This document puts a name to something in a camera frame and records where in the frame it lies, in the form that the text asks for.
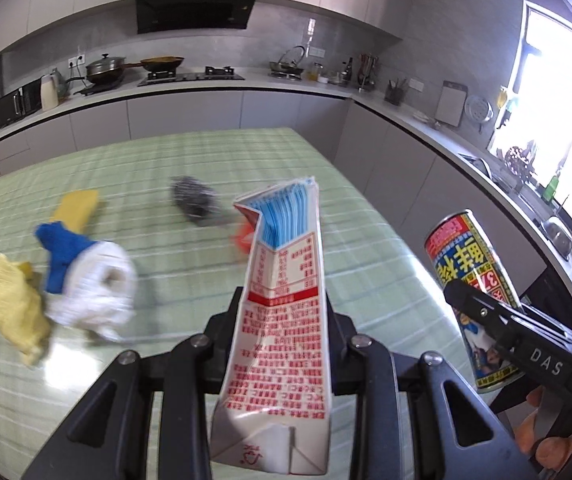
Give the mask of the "yellow knitted cloth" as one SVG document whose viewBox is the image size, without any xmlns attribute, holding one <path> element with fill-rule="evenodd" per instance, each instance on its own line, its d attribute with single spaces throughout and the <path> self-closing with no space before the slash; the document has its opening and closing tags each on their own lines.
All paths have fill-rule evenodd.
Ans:
<svg viewBox="0 0 572 480">
<path fill-rule="evenodd" d="M 15 262 L 0 254 L 0 333 L 27 366 L 39 362 L 51 335 L 42 296 L 33 282 L 30 262 Z"/>
</svg>

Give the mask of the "red white milk carton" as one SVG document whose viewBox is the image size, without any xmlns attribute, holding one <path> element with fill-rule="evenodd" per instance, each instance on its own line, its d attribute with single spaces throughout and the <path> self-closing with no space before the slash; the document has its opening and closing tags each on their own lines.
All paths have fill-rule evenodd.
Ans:
<svg viewBox="0 0 572 480">
<path fill-rule="evenodd" d="M 237 198 L 253 226 L 210 452 L 229 466 L 322 476 L 331 370 L 319 187 L 312 177 Z"/>
</svg>

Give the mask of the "black lidded pot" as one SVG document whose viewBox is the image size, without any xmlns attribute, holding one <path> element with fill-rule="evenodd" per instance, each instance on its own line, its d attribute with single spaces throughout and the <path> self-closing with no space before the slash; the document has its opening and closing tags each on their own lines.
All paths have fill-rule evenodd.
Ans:
<svg viewBox="0 0 572 480">
<path fill-rule="evenodd" d="M 91 84 L 112 84 L 123 78 L 126 70 L 126 59 L 123 56 L 111 56 L 104 53 L 103 56 L 85 68 L 86 79 Z"/>
</svg>

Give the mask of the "blue cloth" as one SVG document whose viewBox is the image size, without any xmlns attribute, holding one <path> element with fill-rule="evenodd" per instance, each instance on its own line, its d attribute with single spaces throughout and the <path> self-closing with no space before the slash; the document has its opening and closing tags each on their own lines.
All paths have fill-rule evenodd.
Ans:
<svg viewBox="0 0 572 480">
<path fill-rule="evenodd" d="M 34 235 L 50 254 L 45 291 L 58 295 L 64 288 L 72 261 L 96 242 L 83 234 L 69 231 L 60 221 L 40 224 Z"/>
</svg>

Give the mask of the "green checked tablecloth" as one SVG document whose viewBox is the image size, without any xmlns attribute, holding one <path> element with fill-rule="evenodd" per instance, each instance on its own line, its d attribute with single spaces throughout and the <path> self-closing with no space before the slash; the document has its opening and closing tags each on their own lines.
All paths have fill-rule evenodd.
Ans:
<svg viewBox="0 0 572 480">
<path fill-rule="evenodd" d="M 173 202 L 174 178 L 190 176 L 216 192 L 219 211 L 188 220 Z M 321 191 L 326 289 L 336 309 L 365 323 L 385 313 L 379 301 L 444 301 L 403 240 L 363 194 L 289 129 L 172 134 L 93 148 L 0 177 L 0 254 L 38 273 L 47 253 L 34 232 L 66 193 L 100 192 L 88 236 L 111 240 L 137 272 L 134 316 L 118 344 L 55 327 L 34 367 L 0 334 L 0 473 L 19 478 L 33 456 L 119 352 L 172 349 L 205 328 L 243 284 L 246 256 L 231 239 L 241 220 L 237 196 L 295 178 Z"/>
</svg>

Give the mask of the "yellow sponge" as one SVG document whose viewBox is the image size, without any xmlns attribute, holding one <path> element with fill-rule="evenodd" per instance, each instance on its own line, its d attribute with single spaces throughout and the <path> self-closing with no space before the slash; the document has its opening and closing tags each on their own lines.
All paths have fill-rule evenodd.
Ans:
<svg viewBox="0 0 572 480">
<path fill-rule="evenodd" d="M 50 222 L 62 222 L 68 231 L 83 234 L 99 202 L 100 192 L 97 190 L 69 192 L 62 196 Z"/>
</svg>

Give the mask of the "colourful printed drink can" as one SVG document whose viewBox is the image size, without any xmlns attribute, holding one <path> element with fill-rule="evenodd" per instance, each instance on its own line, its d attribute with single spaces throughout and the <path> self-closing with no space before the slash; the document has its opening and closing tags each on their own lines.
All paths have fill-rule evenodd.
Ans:
<svg viewBox="0 0 572 480">
<path fill-rule="evenodd" d="M 490 392 L 513 382 L 522 373 L 498 350 L 483 324 L 498 304 L 519 310 L 514 284 L 491 240 L 472 211 L 450 214 L 428 234 L 423 244 L 453 308 L 471 362 L 476 390 Z"/>
</svg>

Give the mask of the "steel bowl in sink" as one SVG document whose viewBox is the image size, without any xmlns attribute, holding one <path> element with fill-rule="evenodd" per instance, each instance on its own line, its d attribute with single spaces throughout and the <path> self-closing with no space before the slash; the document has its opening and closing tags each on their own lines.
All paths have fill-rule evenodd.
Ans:
<svg viewBox="0 0 572 480">
<path fill-rule="evenodd" d="M 563 222 L 558 217 L 551 216 L 544 221 L 543 231 L 559 256 L 569 261 L 572 252 L 572 234 Z"/>
</svg>

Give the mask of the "black built-in oven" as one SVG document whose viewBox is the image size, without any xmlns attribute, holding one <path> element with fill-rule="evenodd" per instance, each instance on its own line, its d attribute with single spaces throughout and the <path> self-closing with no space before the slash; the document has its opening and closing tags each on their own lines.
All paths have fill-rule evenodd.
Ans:
<svg viewBox="0 0 572 480">
<path fill-rule="evenodd" d="M 532 268 L 524 266 L 509 271 L 512 284 L 524 304 L 544 312 L 572 330 L 572 282 L 566 274 L 540 261 Z"/>
</svg>

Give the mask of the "black utensil holder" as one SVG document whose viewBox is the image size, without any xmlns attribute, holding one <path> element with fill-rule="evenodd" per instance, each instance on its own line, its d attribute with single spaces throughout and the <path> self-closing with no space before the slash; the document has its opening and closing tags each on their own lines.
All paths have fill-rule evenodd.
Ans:
<svg viewBox="0 0 572 480">
<path fill-rule="evenodd" d="M 407 89 L 407 79 L 389 80 L 385 92 L 385 101 L 394 106 L 400 106 L 405 98 Z"/>
</svg>

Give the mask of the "white cutting board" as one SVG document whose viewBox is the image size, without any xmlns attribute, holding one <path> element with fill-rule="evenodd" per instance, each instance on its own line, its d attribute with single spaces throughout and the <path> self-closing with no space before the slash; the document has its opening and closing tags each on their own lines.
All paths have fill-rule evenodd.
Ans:
<svg viewBox="0 0 572 480">
<path fill-rule="evenodd" d="M 443 125 L 458 128 L 464 114 L 468 87 L 459 82 L 444 80 L 434 119 Z"/>
</svg>

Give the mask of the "round white strainer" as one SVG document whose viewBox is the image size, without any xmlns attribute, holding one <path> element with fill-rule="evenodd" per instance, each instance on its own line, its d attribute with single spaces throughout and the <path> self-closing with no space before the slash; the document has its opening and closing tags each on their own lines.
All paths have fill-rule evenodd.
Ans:
<svg viewBox="0 0 572 480">
<path fill-rule="evenodd" d="M 489 122 L 494 117 L 491 103 L 482 96 L 467 96 L 464 102 L 464 112 L 472 122 L 479 125 Z"/>
</svg>

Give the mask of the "dark glass bottle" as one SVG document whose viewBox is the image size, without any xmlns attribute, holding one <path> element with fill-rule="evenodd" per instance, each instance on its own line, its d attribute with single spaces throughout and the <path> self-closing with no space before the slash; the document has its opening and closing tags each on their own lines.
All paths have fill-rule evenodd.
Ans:
<svg viewBox="0 0 572 480">
<path fill-rule="evenodd" d="M 341 72 L 341 84 L 347 86 L 352 80 L 353 74 L 353 58 L 349 58 L 347 62 L 343 63 Z"/>
</svg>

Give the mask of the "white kettle jug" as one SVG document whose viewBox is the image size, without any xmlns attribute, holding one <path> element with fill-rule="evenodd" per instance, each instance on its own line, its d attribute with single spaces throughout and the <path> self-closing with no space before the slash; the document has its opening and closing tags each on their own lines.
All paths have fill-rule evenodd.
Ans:
<svg viewBox="0 0 572 480">
<path fill-rule="evenodd" d="M 41 107 L 44 112 L 52 110 L 59 105 L 59 94 L 57 82 L 52 74 L 44 75 L 41 78 Z"/>
</svg>

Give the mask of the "steel wool scrubber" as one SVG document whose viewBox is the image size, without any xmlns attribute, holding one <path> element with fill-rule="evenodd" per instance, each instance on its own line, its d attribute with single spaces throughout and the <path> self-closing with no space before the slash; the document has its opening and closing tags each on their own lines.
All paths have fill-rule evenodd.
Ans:
<svg viewBox="0 0 572 480">
<path fill-rule="evenodd" d="M 191 222 L 204 222 L 219 211 L 216 192 L 194 177 L 174 178 L 171 194 L 177 208 Z"/>
</svg>

